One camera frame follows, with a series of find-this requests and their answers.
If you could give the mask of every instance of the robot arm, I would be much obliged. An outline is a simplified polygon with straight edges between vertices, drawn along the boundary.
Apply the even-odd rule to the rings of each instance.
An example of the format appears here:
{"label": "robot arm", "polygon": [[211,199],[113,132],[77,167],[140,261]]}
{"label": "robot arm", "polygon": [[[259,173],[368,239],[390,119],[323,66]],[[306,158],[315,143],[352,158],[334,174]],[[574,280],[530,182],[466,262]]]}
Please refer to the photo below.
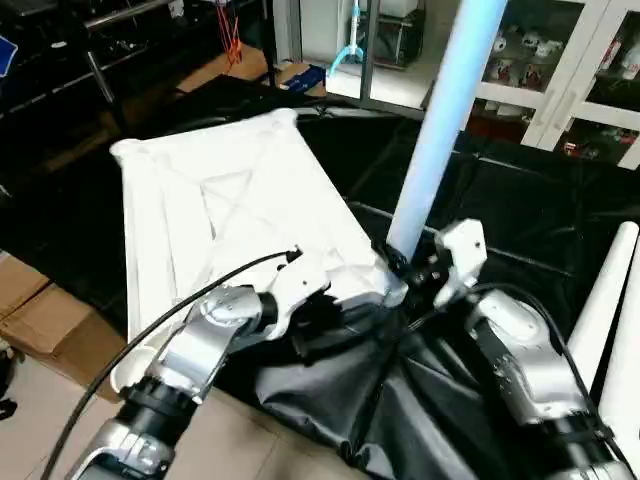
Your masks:
{"label": "robot arm", "polygon": [[[431,292],[435,308],[464,305],[466,332],[491,367],[509,412],[523,436],[540,446],[537,477],[635,478],[595,431],[576,378],[552,345],[541,314],[500,290],[480,295],[473,289],[486,260],[480,222],[453,225],[435,242],[437,254],[427,270],[406,281],[419,295]],[[282,336],[291,314],[329,283],[320,262],[302,255],[282,269],[267,292],[221,287],[203,297],[142,380],[121,392],[124,406],[99,430],[67,478],[162,479],[227,355]]]}
{"label": "robot arm", "polygon": [[220,287],[197,301],[125,403],[76,462],[68,480],[162,479],[178,440],[231,351],[282,336],[291,314],[329,285],[311,255],[277,275],[268,291]]}

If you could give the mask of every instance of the cabinet handle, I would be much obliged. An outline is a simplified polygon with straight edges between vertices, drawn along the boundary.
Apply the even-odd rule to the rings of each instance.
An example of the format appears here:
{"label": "cabinet handle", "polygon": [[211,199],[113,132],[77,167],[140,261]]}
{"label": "cabinet handle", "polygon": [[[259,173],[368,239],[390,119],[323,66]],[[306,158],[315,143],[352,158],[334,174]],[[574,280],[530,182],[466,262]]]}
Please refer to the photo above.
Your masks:
{"label": "cabinet handle", "polygon": [[540,114],[538,115],[538,120],[536,121],[536,125],[544,125],[547,123],[549,116],[549,109],[551,107],[551,101],[553,100],[553,96],[556,94],[555,90],[549,90],[545,97],[547,97],[547,101],[544,102],[544,105],[540,109]]}
{"label": "cabinet handle", "polygon": [[553,124],[553,126],[558,130],[564,130],[565,125],[569,121],[569,116],[571,115],[571,107],[576,101],[577,96],[578,94],[575,92],[575,90],[571,90],[567,94],[567,99],[565,100],[563,105],[564,108],[561,109],[562,113],[558,113],[558,115],[556,115],[556,121]]}

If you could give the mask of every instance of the white cylinder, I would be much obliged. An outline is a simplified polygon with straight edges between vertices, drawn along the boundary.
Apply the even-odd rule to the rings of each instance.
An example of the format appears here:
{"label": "white cylinder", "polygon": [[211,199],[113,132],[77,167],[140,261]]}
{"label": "white cylinder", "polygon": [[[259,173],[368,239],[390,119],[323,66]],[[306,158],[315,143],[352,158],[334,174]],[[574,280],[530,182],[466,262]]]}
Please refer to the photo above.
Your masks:
{"label": "white cylinder", "polygon": [[620,225],[569,339],[569,350],[588,389],[600,364],[637,238],[638,225]]}
{"label": "white cylinder", "polygon": [[462,0],[402,186],[387,243],[411,260],[475,98],[507,0]]}
{"label": "white cylinder", "polygon": [[616,436],[632,469],[640,472],[640,244],[636,244],[613,351],[607,368],[600,415]]}

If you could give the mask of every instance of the black cloth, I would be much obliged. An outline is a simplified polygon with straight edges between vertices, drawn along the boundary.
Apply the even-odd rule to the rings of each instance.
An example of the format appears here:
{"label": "black cloth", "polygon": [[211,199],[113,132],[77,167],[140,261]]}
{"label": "black cloth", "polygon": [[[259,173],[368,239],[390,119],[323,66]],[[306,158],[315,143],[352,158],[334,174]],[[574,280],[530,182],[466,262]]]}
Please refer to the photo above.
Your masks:
{"label": "black cloth", "polygon": [[[221,77],[157,116],[139,137],[301,105],[323,108],[308,97]],[[419,123],[325,115],[301,117],[299,129],[358,221],[384,241]],[[610,165],[461,134],[428,224],[480,219],[489,247],[481,281],[529,290],[568,335],[618,225],[640,221],[639,180]],[[118,167],[98,152],[3,211],[0,246],[124,331],[121,198]],[[425,234],[416,262],[428,244]],[[218,385],[332,446],[372,477],[527,478],[531,463],[542,460],[495,397],[461,319],[452,313],[399,334],[408,320],[401,311],[352,312],[329,332],[298,338],[297,348],[285,339],[235,355]],[[353,325],[370,333],[354,336]],[[300,359],[300,344],[313,347],[332,335],[353,337],[349,348]]]}

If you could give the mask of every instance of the floor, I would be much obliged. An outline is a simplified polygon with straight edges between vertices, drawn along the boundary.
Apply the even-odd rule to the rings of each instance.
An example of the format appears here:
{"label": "floor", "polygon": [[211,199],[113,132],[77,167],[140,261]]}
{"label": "floor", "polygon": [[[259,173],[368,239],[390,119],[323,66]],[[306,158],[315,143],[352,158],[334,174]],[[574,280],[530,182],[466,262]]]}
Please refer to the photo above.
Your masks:
{"label": "floor", "polygon": [[[40,478],[46,457],[82,392],[35,360],[27,358],[18,365],[8,393],[18,402],[18,410],[0,422],[3,480]],[[101,398],[93,400],[67,443],[54,480],[64,478],[86,443],[118,408]],[[218,390],[198,409],[166,478],[207,478],[205,472],[226,480],[366,478],[329,449]]]}

